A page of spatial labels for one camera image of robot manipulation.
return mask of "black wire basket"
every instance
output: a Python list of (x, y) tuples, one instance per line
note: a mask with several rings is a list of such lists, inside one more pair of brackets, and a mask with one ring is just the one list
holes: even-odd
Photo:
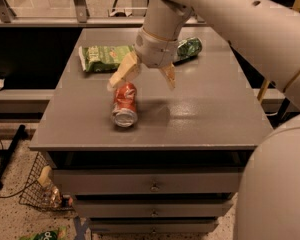
[(47, 165), (48, 163), (45, 158), (38, 153), (25, 184), (25, 188), (20, 195), (19, 204), (28, 205), (41, 212), (73, 211), (73, 207), (65, 205), (67, 202), (62, 202), (62, 205), (58, 207), (47, 205), (46, 202), (44, 202), (45, 191), (37, 179), (40, 177), (42, 169)]

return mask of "gray drawer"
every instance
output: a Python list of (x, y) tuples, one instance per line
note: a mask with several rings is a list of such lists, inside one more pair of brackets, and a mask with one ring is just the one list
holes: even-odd
[(215, 220), (193, 221), (143, 221), (135, 223), (133, 220), (117, 221), (89, 221), (92, 232), (99, 234), (156, 234), (156, 233), (208, 233), (212, 232), (218, 223)]
[(76, 200), (74, 209), (85, 218), (219, 217), (225, 215), (232, 205), (231, 200)]
[(71, 195), (230, 193), (238, 191), (240, 179), (240, 172), (114, 173), (95, 170), (55, 170), (53, 177), (61, 192)]

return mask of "floor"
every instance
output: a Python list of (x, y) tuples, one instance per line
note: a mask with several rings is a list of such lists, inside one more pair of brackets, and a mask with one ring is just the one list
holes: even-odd
[[(2, 178), (4, 184), (1, 197), (18, 193), (25, 187), (37, 152), (30, 151), (28, 145), (36, 130), (38, 122), (1, 121), (0, 140), (4, 149), (11, 143), (20, 124), (26, 127), (27, 137), (19, 141), (10, 163)], [(233, 197), (234, 206), (224, 217), (218, 219), (219, 225), (209, 234), (145, 234), (145, 235), (104, 235), (92, 234), (85, 227), (84, 218), (79, 218), (75, 211), (41, 212), (28, 205), (20, 204), (20, 194), (10, 198), (0, 198), (0, 240), (19, 239), (21, 236), (55, 230), (66, 227), (67, 240), (231, 240), (235, 220), (237, 195)]]

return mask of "table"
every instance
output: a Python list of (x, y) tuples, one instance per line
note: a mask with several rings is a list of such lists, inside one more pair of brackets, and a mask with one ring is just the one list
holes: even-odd
[(133, 44), (137, 28), (83, 29), (30, 149), (74, 198), (92, 231), (210, 232), (233, 205), (253, 150), (273, 130), (228, 43), (209, 26), (185, 26), (199, 56), (176, 66), (171, 91), (142, 67), (138, 122), (111, 121), (110, 74), (85, 73), (79, 46)]

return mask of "red soda can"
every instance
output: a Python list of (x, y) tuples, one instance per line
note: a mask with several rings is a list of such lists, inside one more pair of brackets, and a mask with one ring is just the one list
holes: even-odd
[(137, 88), (126, 82), (114, 92), (112, 120), (120, 127), (129, 127), (137, 122)]

